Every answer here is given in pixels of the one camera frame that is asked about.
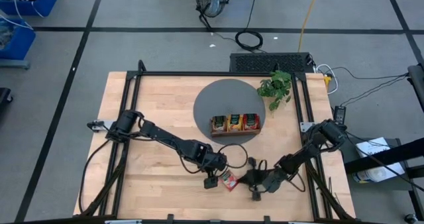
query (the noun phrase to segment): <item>green plant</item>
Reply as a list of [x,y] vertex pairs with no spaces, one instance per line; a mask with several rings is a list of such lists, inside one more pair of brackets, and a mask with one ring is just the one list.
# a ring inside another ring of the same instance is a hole
[[270,72],[270,74],[271,79],[260,81],[260,87],[257,91],[262,97],[275,97],[275,100],[270,104],[270,110],[273,111],[278,108],[283,98],[286,102],[289,102],[292,76],[282,71]]

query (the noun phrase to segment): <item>round gray platform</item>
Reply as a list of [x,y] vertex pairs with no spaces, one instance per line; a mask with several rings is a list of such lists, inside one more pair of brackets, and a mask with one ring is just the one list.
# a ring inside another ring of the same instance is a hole
[[260,126],[265,122],[265,104],[256,89],[246,82],[223,79],[203,88],[194,102],[193,116],[199,130],[219,144],[242,144],[255,135],[212,137],[210,119],[216,115],[256,113]]

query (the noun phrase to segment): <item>wooden tabletop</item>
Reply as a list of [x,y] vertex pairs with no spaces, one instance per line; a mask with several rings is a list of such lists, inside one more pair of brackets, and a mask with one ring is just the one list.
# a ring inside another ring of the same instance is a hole
[[[121,103],[125,72],[109,74],[98,119],[116,120]],[[197,76],[143,76],[138,95],[137,111],[145,119],[173,133],[182,139],[197,139],[212,145],[214,150],[221,147],[206,138],[196,127],[193,118],[193,104],[197,94],[208,84],[231,77]],[[258,87],[259,77],[236,77],[253,87]],[[321,74],[307,74],[310,100],[315,121],[331,118],[329,99]],[[130,97],[134,82],[130,88]],[[302,104],[301,85],[298,85]],[[306,109],[303,105],[303,116]],[[105,133],[95,133],[91,142],[91,154],[105,141]],[[281,104],[273,113],[266,109],[266,120],[259,135],[243,144],[249,156],[266,159],[269,166],[283,155],[295,153],[301,148],[299,128],[294,100]],[[87,169],[83,189],[83,206],[86,208],[103,187],[111,144],[98,152]],[[228,147],[225,154],[229,163],[238,166],[244,162],[244,152],[240,147]],[[339,151],[322,155],[327,180],[332,179],[333,193],[337,195],[347,213],[354,216],[352,199],[346,179],[341,153]],[[196,170],[193,164],[187,167]],[[248,167],[232,170],[240,177]],[[205,190],[205,173],[189,174],[175,150],[157,142],[131,141],[125,180],[121,196],[118,218],[121,219],[166,219],[172,213],[175,219],[221,219],[221,220],[263,220],[269,215],[273,221],[312,221],[311,202],[304,166],[299,172],[305,180],[306,192],[301,193],[288,182],[273,194],[262,194],[262,201],[252,201],[251,193],[244,184],[239,184],[229,192],[221,183],[217,188]],[[301,186],[298,177],[293,182]],[[113,199],[112,188],[109,200]],[[323,213],[319,202],[320,213]]]

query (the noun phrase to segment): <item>blue bin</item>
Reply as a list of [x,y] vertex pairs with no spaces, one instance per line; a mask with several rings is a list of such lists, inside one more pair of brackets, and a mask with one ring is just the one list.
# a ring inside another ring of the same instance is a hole
[[[57,0],[36,0],[34,6],[30,1],[17,1],[19,13],[21,15],[36,15],[39,16],[38,11],[43,17],[50,14],[53,6]],[[13,0],[0,1],[0,9],[8,15],[17,15],[15,2]]]
[[[22,19],[10,19],[20,25],[26,26]],[[16,27],[13,33],[11,41],[6,47],[0,50],[0,58],[2,59],[13,59],[13,60],[24,60],[32,42],[35,39],[35,32],[29,28]]]

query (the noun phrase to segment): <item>cart wheel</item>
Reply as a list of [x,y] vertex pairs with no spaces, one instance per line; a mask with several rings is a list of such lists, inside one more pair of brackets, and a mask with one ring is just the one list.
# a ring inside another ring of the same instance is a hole
[[408,224],[414,224],[418,221],[415,214],[408,214],[408,215],[405,216],[405,218],[403,218],[403,220]]

